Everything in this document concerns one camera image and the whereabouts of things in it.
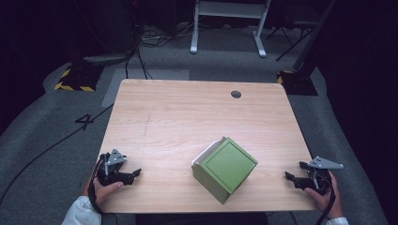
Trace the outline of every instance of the table hole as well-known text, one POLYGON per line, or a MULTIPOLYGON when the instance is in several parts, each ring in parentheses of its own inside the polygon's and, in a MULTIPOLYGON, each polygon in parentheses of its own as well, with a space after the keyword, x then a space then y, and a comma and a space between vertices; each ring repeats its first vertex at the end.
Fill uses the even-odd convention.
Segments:
POLYGON ((240 98, 242 96, 242 94, 240 92, 238 92, 238 91, 232 91, 231 92, 231 96, 233 98, 240 98))

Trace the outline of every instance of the wooden table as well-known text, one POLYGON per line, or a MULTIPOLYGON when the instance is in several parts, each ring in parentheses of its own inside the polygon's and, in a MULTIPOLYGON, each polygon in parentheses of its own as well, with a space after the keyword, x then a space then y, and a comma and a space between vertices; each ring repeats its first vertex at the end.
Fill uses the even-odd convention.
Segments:
POLYGON ((128 157, 121 172, 142 168, 132 186, 109 197, 105 212, 247 212, 314 210, 284 178, 305 177, 311 157, 283 88, 276 83, 124 80, 100 153, 128 157), (231 96, 239 91, 240 98, 231 96), (192 176, 191 161, 222 136, 258 160, 220 204, 192 176))

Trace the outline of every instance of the hazard tape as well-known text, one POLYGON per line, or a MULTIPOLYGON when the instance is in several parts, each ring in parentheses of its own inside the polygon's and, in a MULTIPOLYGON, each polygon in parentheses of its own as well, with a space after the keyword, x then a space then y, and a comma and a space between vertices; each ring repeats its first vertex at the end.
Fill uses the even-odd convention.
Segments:
POLYGON ((73 72, 71 72, 71 67, 68 66, 67 70, 62 74, 58 83, 55 86, 55 90, 67 90, 67 91, 95 91, 96 86, 94 85, 79 85, 78 83, 70 83, 72 80, 70 76, 73 76, 73 72))

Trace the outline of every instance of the gray carpet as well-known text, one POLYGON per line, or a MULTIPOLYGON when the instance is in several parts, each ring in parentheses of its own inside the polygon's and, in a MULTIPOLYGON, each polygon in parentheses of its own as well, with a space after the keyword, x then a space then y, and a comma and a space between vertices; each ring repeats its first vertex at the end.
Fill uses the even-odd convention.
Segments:
MULTIPOLYGON (((167 79, 275 83, 275 73, 292 68, 303 44, 275 62, 288 48, 288 42, 282 32, 265 41, 270 33, 265 30, 262 39, 268 56, 260 58, 251 34, 253 29, 206 30, 199 35, 196 55, 190 54, 191 37, 170 41, 161 48, 141 47, 141 55, 155 77, 161 71, 178 71, 169 73, 167 79)), ((287 33, 291 37, 299 34, 287 33)), ((48 75, 43 84, 46 94, 27 107, 0 137, 0 192, 30 160, 76 130, 80 126, 74 123, 76 119, 87 113, 95 116, 112 104, 115 84, 125 75, 122 63, 103 70, 96 92, 54 90, 67 65, 48 75)), ((139 76, 141 65, 135 56, 128 68, 130 77, 139 76)), ((318 70, 312 79, 318 97, 289 96, 309 149, 314 156, 344 164, 344 169, 335 174, 350 224, 388 224, 372 184, 334 117, 318 70)), ((111 112, 112 109, 108 110, 86 130, 58 144, 19 176, 0 205, 1 224, 62 222, 70 205, 82 193, 96 162, 111 112)), ((270 225, 294 224, 287 212, 268 215, 270 225)), ((134 224, 133 215, 118 216, 119 224, 134 224)), ((295 216, 298 224, 315 224, 320 212, 295 212, 295 216)))

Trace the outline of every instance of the white shelf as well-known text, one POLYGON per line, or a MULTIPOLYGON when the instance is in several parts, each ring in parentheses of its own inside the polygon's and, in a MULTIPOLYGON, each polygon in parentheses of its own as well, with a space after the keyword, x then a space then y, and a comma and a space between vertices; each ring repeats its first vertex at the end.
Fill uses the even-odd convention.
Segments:
POLYGON ((261 19, 264 4, 199 2, 199 15, 261 19))
POLYGON ((221 16, 259 19, 257 31, 253 31, 253 38, 257 46, 260 57, 266 57, 267 53, 261 41, 261 31, 266 20, 270 0, 266 0, 264 5, 258 4, 240 4, 225 2, 207 2, 196 0, 193 35, 191 41, 191 53, 198 52, 198 23, 199 15, 202 16, 221 16))

